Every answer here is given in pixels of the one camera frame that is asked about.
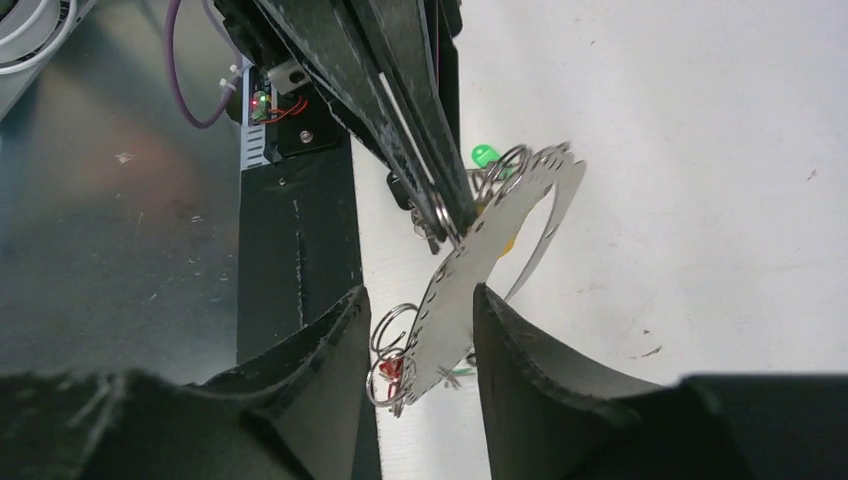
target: white surface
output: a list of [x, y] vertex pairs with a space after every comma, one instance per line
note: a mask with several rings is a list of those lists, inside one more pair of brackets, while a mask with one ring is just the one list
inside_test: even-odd
[[[656, 382], [846, 370], [848, 3], [466, 0], [463, 17], [464, 155], [571, 140], [589, 164], [519, 312]], [[419, 302], [439, 259], [355, 155], [377, 320]], [[537, 212], [495, 284], [529, 257]], [[386, 479], [489, 478], [467, 383], [379, 411]]]

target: green object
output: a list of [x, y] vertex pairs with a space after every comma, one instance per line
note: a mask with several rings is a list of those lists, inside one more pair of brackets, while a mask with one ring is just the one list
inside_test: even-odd
[[480, 144], [471, 150], [471, 160], [480, 168], [486, 168], [486, 165], [501, 158], [501, 154], [490, 145]]

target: metal plate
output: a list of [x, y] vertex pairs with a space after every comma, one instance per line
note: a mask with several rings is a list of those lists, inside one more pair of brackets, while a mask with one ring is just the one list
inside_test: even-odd
[[504, 246], [524, 219], [555, 188], [554, 206], [544, 234], [509, 296], [524, 284], [550, 245], [586, 171], [574, 162], [568, 144], [546, 148], [501, 187], [459, 246], [442, 262], [412, 325], [401, 379], [404, 404], [412, 405], [444, 378], [472, 346], [474, 288], [488, 280]]

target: purple cable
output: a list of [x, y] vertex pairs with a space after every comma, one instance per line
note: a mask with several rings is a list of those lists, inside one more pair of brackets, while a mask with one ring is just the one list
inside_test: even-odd
[[[209, 17], [212, 25], [215, 27], [215, 30], [218, 31], [233, 50], [236, 57], [235, 65], [239, 68], [239, 70], [241, 70], [241, 53], [233, 44], [224, 27], [218, 24], [218, 20], [215, 18], [215, 15], [212, 13], [212, 9], [207, 2], [208, 0], [203, 0], [203, 10], [206, 12], [206, 15]], [[179, 12], [181, 4], [182, 0], [171, 0], [168, 5], [168, 14], [165, 17], [165, 70], [168, 72], [168, 84], [171, 87], [171, 93], [174, 96], [174, 100], [177, 102], [177, 108], [179, 108], [180, 113], [182, 113], [186, 120], [188, 120], [188, 123], [195, 128], [209, 128], [218, 120], [218, 118], [221, 117], [221, 114], [224, 113], [224, 110], [227, 108], [227, 103], [229, 103], [234, 92], [232, 89], [226, 88], [226, 92], [221, 99], [221, 103], [215, 107], [212, 115], [207, 120], [201, 121], [192, 115], [191, 110], [189, 110], [188, 105], [186, 104], [185, 98], [183, 98], [182, 90], [180, 90], [180, 81], [177, 78], [177, 62], [174, 58], [174, 30], [176, 29], [177, 24], [177, 12]]]

